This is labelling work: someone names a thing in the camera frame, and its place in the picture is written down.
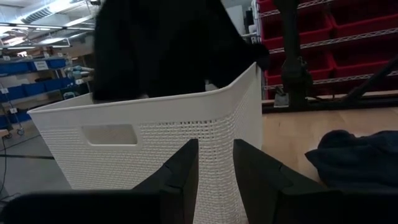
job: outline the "concrete floor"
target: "concrete floor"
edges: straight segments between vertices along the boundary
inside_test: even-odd
[[[5,140],[7,154],[28,156],[52,156],[32,121],[22,124],[25,135]],[[0,154],[4,154],[0,142]],[[4,173],[4,158],[0,157],[0,181]],[[71,189],[55,160],[7,158],[5,189],[9,195],[26,194],[43,190]]]

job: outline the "blue plastic bin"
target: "blue plastic bin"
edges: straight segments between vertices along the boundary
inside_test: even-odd
[[[8,96],[8,100],[16,100],[16,99],[26,97],[25,91],[22,86],[15,86],[15,87],[8,88],[7,96]],[[7,101],[6,94],[1,94],[0,100],[2,102]]]
[[[54,80],[47,80],[44,81],[45,89],[47,91],[54,91],[62,89],[62,80],[61,79],[54,79]]]
[[[28,120],[31,119],[30,116],[29,116],[29,114],[26,113],[26,111],[25,111],[25,112],[19,112],[19,113],[16,113],[16,114],[10,114],[10,115],[9,115],[9,119],[10,119],[10,122],[11,122],[12,124],[18,123],[18,121],[17,121],[15,115],[17,115],[18,121],[19,121],[19,122],[28,121]]]
[[[65,59],[53,59],[48,60],[47,65],[49,66],[49,69],[63,68],[67,66],[67,61]]]
[[[0,63],[0,74],[17,74],[30,72],[27,62]]]
[[[71,79],[71,78],[62,78],[62,87],[66,88],[66,87],[70,87],[70,86],[74,86],[75,85],[75,80]]]
[[[34,96],[41,93],[45,93],[44,83],[32,83],[32,84],[23,84],[22,87],[27,96]]]

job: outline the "cable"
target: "cable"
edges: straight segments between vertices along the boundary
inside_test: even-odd
[[[31,139],[33,139],[33,138],[37,138],[37,137],[39,137],[39,136],[41,136],[41,135],[37,135],[37,136],[31,137],[31,138],[29,138],[29,139],[23,140],[23,141],[21,141],[21,142],[19,142],[19,143],[17,143],[17,144],[13,144],[12,146],[9,146],[8,149],[10,149],[10,148],[12,148],[12,147],[14,147],[14,146],[17,146],[17,145],[19,145],[19,144],[21,144],[21,143],[24,143],[24,142],[26,142],[26,141],[29,141],[29,140],[31,140]]]
[[[6,144],[4,143],[4,137],[1,138],[2,140],[2,145],[4,147],[4,175],[2,177],[2,186],[1,186],[1,190],[0,190],[0,195],[2,190],[4,189],[4,184],[6,183],[6,174],[7,174],[7,148],[6,148]]]

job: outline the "wooden surface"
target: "wooden surface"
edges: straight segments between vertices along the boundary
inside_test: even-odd
[[[398,108],[265,114],[262,150],[285,165],[319,181],[304,154],[316,149],[327,132],[344,129],[356,136],[398,130]]]

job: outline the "white label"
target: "white label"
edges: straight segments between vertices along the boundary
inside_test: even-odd
[[[17,113],[17,112],[18,112],[17,108],[11,108],[10,109],[10,113],[12,113],[12,114]]]
[[[83,84],[83,83],[84,83],[84,81],[82,79],[76,80],[76,85],[80,85],[80,84]]]
[[[1,93],[2,93],[2,94],[8,93],[8,89],[7,89],[7,88],[1,89]]]
[[[42,71],[42,70],[48,70],[49,69],[49,67],[47,66],[46,62],[41,61],[41,62],[34,62],[34,63],[35,63],[37,71]]]

